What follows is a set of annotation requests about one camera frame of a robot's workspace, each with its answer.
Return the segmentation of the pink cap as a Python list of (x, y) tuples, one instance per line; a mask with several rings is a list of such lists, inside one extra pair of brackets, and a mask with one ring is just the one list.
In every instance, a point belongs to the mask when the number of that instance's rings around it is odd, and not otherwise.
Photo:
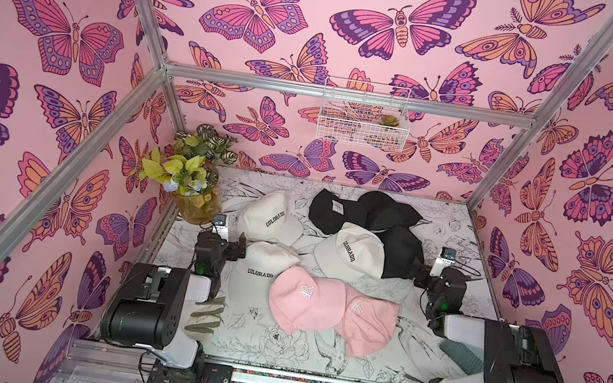
[(278, 275), (268, 296), (270, 312), (287, 336), (299, 330), (334, 328), (342, 321), (347, 304), (345, 283), (312, 277), (298, 266)]
[(381, 351), (391, 341), (399, 305), (375, 299), (345, 286), (345, 311), (334, 328), (345, 341), (347, 356), (366, 357)]

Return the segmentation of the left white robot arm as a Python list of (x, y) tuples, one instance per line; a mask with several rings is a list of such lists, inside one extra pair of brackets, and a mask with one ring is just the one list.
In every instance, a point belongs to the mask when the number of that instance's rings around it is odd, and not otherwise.
[(117, 347), (148, 351), (169, 371), (200, 375), (204, 351), (185, 333), (187, 305), (212, 303), (220, 293), (224, 266), (243, 259), (246, 247), (245, 236), (228, 241), (202, 231), (190, 267), (134, 264), (102, 315), (100, 338)]

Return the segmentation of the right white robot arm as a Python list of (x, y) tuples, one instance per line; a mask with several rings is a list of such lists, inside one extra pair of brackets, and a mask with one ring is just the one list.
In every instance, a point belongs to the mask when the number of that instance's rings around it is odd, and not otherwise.
[(421, 264), (414, 273), (413, 284), (427, 297), (429, 329), (445, 343), (468, 348), (483, 363), (475, 374), (429, 383), (565, 383), (545, 331), (461, 312), (467, 283), (453, 266), (435, 270)]

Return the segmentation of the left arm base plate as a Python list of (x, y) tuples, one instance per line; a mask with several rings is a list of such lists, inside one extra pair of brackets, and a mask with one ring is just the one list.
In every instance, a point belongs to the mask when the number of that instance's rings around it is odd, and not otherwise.
[(194, 363), (189, 369), (176, 369), (156, 361), (147, 383), (231, 383), (234, 373), (231, 365)]

